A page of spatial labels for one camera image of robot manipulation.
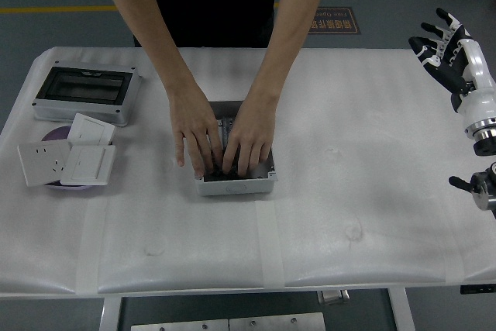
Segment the person's left hand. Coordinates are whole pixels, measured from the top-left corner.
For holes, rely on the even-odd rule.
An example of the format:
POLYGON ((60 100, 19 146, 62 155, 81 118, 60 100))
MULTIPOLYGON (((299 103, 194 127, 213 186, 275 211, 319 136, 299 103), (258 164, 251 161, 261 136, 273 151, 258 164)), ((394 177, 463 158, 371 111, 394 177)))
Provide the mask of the person's left hand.
POLYGON ((268 158, 274 141, 275 116, 279 97, 250 92, 236 115, 223 157, 222 170, 230 172, 238 155, 240 177, 268 158))

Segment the person's right hand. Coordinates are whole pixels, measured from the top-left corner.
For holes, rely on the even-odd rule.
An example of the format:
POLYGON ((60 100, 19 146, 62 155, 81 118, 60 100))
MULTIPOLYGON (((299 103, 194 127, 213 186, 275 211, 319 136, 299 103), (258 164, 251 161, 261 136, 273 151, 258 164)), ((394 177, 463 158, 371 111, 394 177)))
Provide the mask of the person's right hand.
POLYGON ((212 108, 191 74, 172 75, 164 87, 177 164, 184 166, 188 155, 195 177, 202 178, 222 162, 222 144, 212 108))

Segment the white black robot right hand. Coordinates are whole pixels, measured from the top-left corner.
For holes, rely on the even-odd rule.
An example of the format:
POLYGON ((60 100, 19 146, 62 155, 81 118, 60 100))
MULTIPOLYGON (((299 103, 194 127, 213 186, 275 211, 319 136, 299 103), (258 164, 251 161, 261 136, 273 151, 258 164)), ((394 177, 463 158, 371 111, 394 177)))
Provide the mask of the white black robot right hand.
POLYGON ((451 93, 454 111, 463 117, 468 137, 495 125, 495 81, 480 44, 452 14, 438 8, 446 28, 428 23, 421 27, 436 37, 413 36, 410 47, 429 75, 451 93))

